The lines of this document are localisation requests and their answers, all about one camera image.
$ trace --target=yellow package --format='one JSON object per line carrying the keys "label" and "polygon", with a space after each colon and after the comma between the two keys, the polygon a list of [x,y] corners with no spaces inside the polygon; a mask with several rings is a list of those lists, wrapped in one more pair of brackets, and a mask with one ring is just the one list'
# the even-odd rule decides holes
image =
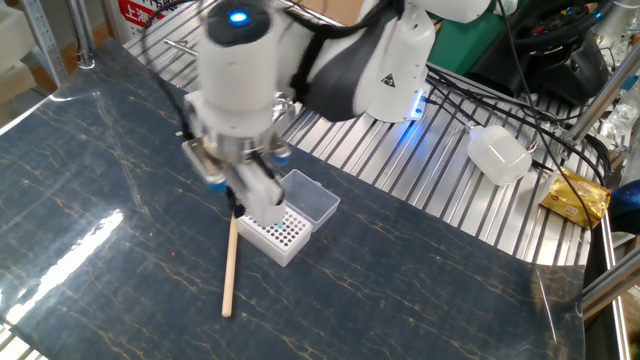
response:
{"label": "yellow package", "polygon": [[[611,191],[567,169],[562,169],[562,172],[580,194],[591,216],[591,224],[595,227],[609,207]],[[540,201],[540,205],[583,228],[589,228],[589,222],[580,201],[559,172],[549,178],[542,194],[544,198]]]}

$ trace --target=wooden stick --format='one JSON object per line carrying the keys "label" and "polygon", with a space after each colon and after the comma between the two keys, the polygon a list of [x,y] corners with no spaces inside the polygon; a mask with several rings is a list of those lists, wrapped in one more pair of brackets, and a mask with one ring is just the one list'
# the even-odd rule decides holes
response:
{"label": "wooden stick", "polygon": [[236,252],[238,250],[238,219],[231,216],[229,226],[229,249],[227,250],[227,271],[224,275],[224,294],[222,297],[222,316],[231,316],[233,302],[233,280],[236,274]]}

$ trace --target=red label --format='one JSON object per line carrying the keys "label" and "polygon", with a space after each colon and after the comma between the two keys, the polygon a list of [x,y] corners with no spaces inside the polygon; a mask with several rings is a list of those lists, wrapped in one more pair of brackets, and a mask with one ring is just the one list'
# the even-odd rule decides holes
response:
{"label": "red label", "polygon": [[[154,12],[152,9],[135,3],[134,0],[118,0],[118,5],[120,6],[122,16],[124,16],[128,22],[140,27],[146,26],[147,21],[149,21]],[[164,16],[164,14],[159,14],[153,23],[155,24],[158,20],[164,18]]]}

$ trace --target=clear plastic lid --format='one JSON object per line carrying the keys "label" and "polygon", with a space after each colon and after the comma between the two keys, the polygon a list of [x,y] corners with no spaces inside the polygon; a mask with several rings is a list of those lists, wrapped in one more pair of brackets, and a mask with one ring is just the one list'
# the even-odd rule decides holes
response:
{"label": "clear plastic lid", "polygon": [[336,212],[340,198],[298,170],[291,170],[281,181],[285,202],[313,225],[315,232]]}

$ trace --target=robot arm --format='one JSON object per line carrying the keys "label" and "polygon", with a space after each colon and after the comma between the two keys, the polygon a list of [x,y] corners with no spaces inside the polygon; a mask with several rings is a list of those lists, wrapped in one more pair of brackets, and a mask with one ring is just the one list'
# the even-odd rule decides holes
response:
{"label": "robot arm", "polygon": [[[453,3],[465,19],[465,5],[489,1]],[[184,147],[194,167],[212,187],[224,189],[226,180],[259,223],[280,221],[285,194],[265,158],[289,152],[274,132],[274,93],[295,96],[329,121],[365,111],[382,121],[408,119],[435,39],[428,3],[453,13],[440,0],[367,0],[366,26],[332,28],[290,4],[221,0],[201,30],[201,89],[185,97],[197,139]]]}

